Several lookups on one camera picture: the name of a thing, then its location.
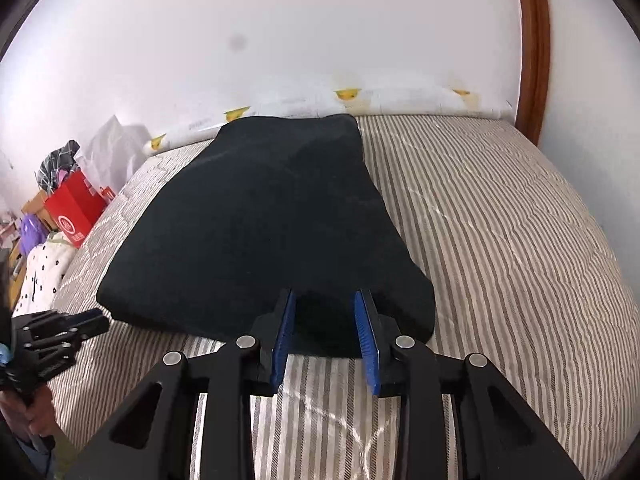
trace silver screw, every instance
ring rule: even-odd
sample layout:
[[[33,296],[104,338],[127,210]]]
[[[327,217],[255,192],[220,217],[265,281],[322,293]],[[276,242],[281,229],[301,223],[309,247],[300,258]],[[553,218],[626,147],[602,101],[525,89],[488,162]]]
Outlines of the silver screw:
[[[399,335],[396,337],[396,345],[400,348],[412,348],[415,345],[414,338],[409,335]]]
[[[236,344],[240,348],[251,348],[255,345],[255,337],[251,335],[241,335],[238,339],[236,339]]]
[[[167,352],[162,358],[162,362],[167,366],[177,365],[181,360],[180,352]]]
[[[469,356],[469,362],[475,367],[482,368],[486,366],[488,361],[482,354],[471,354]]]

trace striped fabric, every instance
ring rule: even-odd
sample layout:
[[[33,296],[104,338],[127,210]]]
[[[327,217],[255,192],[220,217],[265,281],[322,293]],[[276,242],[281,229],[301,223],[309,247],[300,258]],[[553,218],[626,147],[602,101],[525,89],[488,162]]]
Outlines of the striped fabric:
[[[487,355],[583,474],[602,478],[640,429],[640,316],[580,198],[505,122],[386,116],[358,124],[373,182],[435,288],[430,348]],[[55,308],[97,306],[98,283],[136,219],[205,145],[145,163],[85,241]],[[175,233],[188,243],[180,226]],[[166,351],[194,356],[217,346],[114,322],[53,381],[62,428],[84,445]],[[359,360],[290,357],[277,397],[252,402],[257,478],[389,479],[398,405],[369,394]],[[448,397],[444,409],[453,479]]]

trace human hand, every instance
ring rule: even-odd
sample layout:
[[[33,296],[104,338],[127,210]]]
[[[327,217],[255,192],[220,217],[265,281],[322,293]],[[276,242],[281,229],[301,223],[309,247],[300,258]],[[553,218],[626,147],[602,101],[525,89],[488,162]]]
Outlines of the human hand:
[[[51,390],[46,384],[34,392],[29,407],[14,391],[5,390],[0,392],[0,412],[14,435],[28,442],[30,434],[49,436],[58,427],[52,400]]]

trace red shopping bag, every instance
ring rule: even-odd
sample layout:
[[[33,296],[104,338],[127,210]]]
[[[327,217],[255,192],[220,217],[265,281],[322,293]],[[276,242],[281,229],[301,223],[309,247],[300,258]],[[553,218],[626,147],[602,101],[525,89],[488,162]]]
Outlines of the red shopping bag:
[[[77,170],[45,200],[44,207],[72,244],[80,247],[107,203]]]

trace purple bag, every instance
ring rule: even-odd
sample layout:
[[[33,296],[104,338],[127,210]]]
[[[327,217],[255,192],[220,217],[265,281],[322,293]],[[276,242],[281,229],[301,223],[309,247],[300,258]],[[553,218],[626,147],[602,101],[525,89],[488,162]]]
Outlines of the purple bag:
[[[20,253],[25,258],[36,246],[47,240],[49,232],[36,215],[28,214],[20,224]]]

